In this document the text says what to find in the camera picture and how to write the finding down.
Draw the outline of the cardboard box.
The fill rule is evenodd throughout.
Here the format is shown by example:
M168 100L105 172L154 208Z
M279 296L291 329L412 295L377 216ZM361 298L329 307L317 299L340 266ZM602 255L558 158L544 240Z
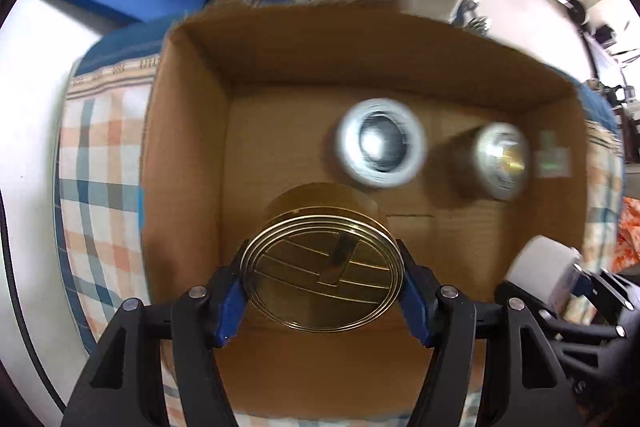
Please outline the cardboard box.
M366 187L337 159L338 121L375 95L405 103L426 130L426 166L398 187ZM448 147L498 117L532 144L533 178L515 202L463 198ZM141 164L153 300L208 280L273 199L311 182L370 196L416 260L487 298L532 237L582 243L587 131L577 84L514 49L382 1L218 3L174 23Z

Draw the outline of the white black lid jar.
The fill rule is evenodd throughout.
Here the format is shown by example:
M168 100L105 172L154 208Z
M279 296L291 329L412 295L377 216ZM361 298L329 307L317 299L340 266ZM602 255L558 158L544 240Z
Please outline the white black lid jar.
M427 139L423 124L408 106L390 98L369 98L341 118L335 153L356 182L392 188L410 182L421 171Z

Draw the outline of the white round jar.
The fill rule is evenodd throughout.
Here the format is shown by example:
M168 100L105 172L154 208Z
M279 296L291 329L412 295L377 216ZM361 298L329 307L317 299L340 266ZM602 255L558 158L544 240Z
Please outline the white round jar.
M582 255L574 247L537 235L526 243L510 265L504 280L561 312L582 272Z

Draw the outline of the orange white cloth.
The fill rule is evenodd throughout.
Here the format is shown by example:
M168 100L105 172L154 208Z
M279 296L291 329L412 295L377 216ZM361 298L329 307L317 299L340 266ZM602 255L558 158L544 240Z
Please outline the orange white cloth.
M638 265L640 260L640 200L624 196L612 264L613 272Z

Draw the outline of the plaid tablecloth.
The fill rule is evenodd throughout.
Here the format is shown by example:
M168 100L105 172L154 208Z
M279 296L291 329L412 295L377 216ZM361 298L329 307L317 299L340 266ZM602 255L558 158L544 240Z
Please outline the plaid tablecloth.
M277 196L347 183L332 140L370 96L407 105L427 161L375 202L417 262L490 299L518 250L587 242L614 122L599 95L491 38L370 1L218 3L116 30L80 61L58 149L65 245L92 347L122 300L164 303L227 263ZM467 199L444 166L452 140L492 118L533 147L512 204Z

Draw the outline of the gold round tin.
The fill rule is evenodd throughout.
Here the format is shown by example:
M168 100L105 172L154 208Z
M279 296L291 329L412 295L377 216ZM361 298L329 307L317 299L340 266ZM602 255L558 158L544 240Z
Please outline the gold round tin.
M308 183L270 202L240 264L250 303L307 333L366 326L398 298L404 262L378 203L336 183Z

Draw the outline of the silver round tin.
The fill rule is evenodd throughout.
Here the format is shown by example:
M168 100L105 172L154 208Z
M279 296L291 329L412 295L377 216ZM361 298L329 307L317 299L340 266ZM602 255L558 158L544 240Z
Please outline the silver round tin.
M510 202L526 187L529 146L513 124L496 121L456 135L446 159L451 183L464 197Z

